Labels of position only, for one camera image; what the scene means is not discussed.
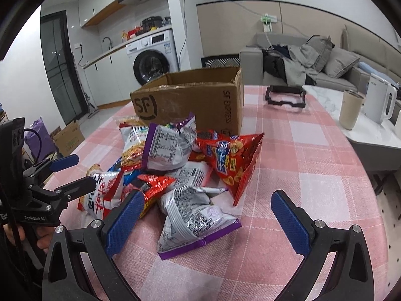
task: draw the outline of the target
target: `bolt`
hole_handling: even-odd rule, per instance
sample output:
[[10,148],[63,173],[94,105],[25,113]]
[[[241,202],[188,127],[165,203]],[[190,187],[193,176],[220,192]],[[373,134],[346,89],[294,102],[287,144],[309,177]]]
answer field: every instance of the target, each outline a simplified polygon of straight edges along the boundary
[[316,225],[316,227],[317,228],[324,228],[325,226],[326,226],[326,223],[324,223],[321,219],[317,219],[316,221],[315,221],[315,225]]
[[354,232],[356,233],[360,233],[362,231],[362,229],[360,228],[359,225],[353,225],[352,229],[354,230]]
[[100,226],[100,224],[102,224],[102,221],[99,219],[95,219],[92,223],[91,223],[91,227],[93,228],[98,228]]
[[64,230],[64,226],[59,225],[59,226],[56,227],[55,232],[56,233],[61,233],[63,230]]

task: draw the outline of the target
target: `pink and white tablecloth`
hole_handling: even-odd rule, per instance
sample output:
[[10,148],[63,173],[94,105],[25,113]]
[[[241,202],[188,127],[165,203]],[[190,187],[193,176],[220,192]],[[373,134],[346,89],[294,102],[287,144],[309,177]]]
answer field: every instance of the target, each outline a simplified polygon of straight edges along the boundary
[[[270,209],[271,194],[277,189],[283,189],[312,219],[335,228],[362,227],[376,300],[384,299],[386,234],[372,186],[354,150],[314,97],[306,96],[305,109],[292,109],[268,105],[264,93],[265,87],[245,87],[242,134],[265,133],[252,179],[237,207],[232,206],[229,193],[215,200],[241,220],[242,228],[203,248],[161,261],[156,243],[164,217],[153,208],[116,256],[116,264],[143,301],[274,300],[302,260]],[[116,116],[133,113],[128,104]],[[108,169],[122,149],[118,128],[109,119],[76,149],[79,164],[55,174],[47,188],[83,177],[94,163]],[[90,221],[77,210],[77,201],[61,216],[68,229],[85,227]],[[333,259],[330,254],[310,300],[323,287]],[[98,283],[94,285],[99,291]],[[99,297],[106,299],[104,292]]]

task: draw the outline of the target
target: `faucet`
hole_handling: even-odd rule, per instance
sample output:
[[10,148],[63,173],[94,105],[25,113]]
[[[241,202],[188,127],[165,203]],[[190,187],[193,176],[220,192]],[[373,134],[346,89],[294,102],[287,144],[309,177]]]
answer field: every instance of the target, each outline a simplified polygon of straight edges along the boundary
[[108,39],[109,40],[109,42],[110,42],[110,45],[109,45],[109,50],[111,50],[112,48],[113,48],[113,43],[112,43],[112,40],[110,39],[110,37],[105,37],[104,39],[103,39],[103,42],[102,43],[104,43],[104,40],[105,39]]

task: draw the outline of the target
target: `sf logo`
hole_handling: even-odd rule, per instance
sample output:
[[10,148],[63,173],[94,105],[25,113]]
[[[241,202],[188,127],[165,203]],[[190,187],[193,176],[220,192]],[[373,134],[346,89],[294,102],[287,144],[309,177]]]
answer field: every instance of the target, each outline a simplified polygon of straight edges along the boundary
[[134,104],[137,107],[136,112],[142,120],[153,120],[157,116],[157,104],[153,95],[135,98]]

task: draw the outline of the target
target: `purple bag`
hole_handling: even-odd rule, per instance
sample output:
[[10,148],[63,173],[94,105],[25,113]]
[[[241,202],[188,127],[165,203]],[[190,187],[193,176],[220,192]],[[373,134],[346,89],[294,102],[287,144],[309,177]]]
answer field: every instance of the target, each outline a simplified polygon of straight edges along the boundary
[[53,143],[49,133],[47,132],[46,126],[42,121],[42,117],[36,120],[31,125],[31,129],[35,130],[42,139],[42,150],[39,158],[37,158],[39,153],[39,139],[38,137],[30,131],[27,131],[24,136],[24,141],[27,143],[29,149],[31,150],[33,158],[37,159],[37,162],[42,161],[46,156],[56,151],[56,146]]

